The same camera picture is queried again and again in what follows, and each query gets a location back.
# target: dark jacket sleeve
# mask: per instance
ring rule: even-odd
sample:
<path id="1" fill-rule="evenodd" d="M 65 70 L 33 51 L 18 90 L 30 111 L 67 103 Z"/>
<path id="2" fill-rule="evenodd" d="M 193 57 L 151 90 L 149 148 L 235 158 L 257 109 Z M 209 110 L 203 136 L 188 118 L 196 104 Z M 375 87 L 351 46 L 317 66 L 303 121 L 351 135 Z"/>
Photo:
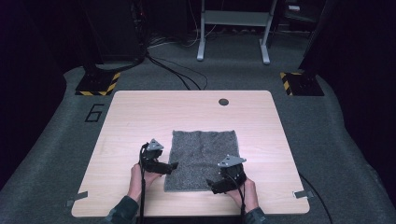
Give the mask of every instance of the dark jacket sleeve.
<path id="1" fill-rule="evenodd" d="M 270 224 L 270 222 L 265 218 L 262 209 L 257 207 L 245 214 L 245 224 Z"/>
<path id="2" fill-rule="evenodd" d="M 101 223 L 130 224 L 135 222 L 135 216 L 139 204 L 132 198 L 124 196 L 121 201 L 110 210 L 107 217 Z"/>

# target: tape piece on table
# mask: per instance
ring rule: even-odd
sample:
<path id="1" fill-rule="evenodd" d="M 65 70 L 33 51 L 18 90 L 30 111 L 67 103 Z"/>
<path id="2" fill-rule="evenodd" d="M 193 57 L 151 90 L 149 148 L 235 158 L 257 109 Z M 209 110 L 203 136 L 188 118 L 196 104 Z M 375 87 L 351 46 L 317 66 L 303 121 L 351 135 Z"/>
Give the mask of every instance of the tape piece on table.
<path id="1" fill-rule="evenodd" d="M 300 199 L 300 198 L 309 199 L 314 197 L 314 194 L 311 191 L 305 191 L 305 190 L 297 191 L 297 192 L 294 191 L 293 195 L 296 199 Z"/>
<path id="2" fill-rule="evenodd" d="M 76 194 L 74 197 L 72 197 L 71 199 L 67 200 L 66 204 L 64 205 L 65 207 L 70 207 L 74 204 L 75 201 L 83 199 L 83 198 L 87 198 L 88 197 L 88 191 L 84 191 L 81 193 Z"/>

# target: wooden tabletop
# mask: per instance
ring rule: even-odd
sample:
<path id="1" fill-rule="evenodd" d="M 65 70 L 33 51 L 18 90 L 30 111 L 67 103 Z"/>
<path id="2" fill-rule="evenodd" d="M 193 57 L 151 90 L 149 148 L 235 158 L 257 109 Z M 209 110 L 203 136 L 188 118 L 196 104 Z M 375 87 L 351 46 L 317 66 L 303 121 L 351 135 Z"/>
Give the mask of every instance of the wooden tabletop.
<path id="1" fill-rule="evenodd" d="M 227 99 L 228 105 L 220 105 Z M 118 91 L 108 110 L 75 201 L 75 217 L 105 217 L 127 193 L 131 167 L 152 138 L 168 162 L 172 131 L 234 130 L 245 173 L 256 182 L 265 214 L 304 214 L 303 185 L 269 91 Z M 164 176 L 146 192 L 145 216 L 228 216 L 240 210 L 225 194 L 212 191 L 164 192 Z"/>

